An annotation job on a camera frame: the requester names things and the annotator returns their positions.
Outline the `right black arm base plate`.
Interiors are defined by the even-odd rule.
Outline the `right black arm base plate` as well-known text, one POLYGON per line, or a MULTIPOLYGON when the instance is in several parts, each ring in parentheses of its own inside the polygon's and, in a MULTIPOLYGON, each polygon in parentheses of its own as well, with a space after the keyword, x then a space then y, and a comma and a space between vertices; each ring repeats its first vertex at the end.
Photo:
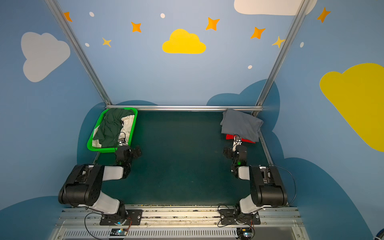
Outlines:
POLYGON ((243 214, 234 209, 219 209, 220 220, 218 227, 225 227, 231 225, 245 225, 254 226, 260 225, 261 220, 258 213, 255 214, 243 214))

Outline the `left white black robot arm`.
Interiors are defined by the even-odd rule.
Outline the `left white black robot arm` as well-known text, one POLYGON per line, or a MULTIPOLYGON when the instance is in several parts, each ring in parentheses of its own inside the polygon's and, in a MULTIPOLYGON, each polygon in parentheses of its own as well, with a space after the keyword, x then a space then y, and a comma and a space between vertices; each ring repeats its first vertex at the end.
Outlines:
POLYGON ((103 215, 126 218, 124 203, 102 192, 106 181, 126 179, 131 172, 133 160, 142 155, 140 147, 119 146, 115 152, 114 166, 76 165, 63 187, 58 200, 62 205, 87 207, 103 215))

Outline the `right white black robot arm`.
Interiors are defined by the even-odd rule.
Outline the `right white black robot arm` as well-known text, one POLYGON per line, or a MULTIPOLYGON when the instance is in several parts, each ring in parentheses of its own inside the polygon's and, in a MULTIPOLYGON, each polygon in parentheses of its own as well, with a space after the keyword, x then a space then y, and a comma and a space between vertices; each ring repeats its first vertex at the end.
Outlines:
POLYGON ((236 213, 255 214, 264 208, 288 205, 288 195, 277 167, 248 165, 247 153, 242 145, 223 150, 224 156, 232 160, 231 172, 235 178, 250 184, 250 194, 239 201, 236 213))

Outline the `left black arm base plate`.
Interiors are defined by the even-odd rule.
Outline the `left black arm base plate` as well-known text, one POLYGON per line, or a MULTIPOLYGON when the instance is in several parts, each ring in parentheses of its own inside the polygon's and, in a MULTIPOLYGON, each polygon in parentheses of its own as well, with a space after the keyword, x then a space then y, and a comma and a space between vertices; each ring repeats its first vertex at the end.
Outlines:
POLYGON ((100 226, 138 226, 141 223, 143 210, 126 210, 126 215, 102 215, 100 226))

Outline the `dark green t-shirt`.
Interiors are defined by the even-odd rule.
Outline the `dark green t-shirt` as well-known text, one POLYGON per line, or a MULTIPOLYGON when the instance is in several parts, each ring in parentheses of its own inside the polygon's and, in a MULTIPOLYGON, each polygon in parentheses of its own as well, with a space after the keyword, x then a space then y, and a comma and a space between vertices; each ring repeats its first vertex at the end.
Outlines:
POLYGON ((101 122, 98 125, 98 131, 95 136, 92 137, 92 140, 99 140, 99 143, 104 149, 117 147, 123 123, 121 118, 130 115, 136 116, 135 111, 132 109, 109 109, 102 116, 101 122))

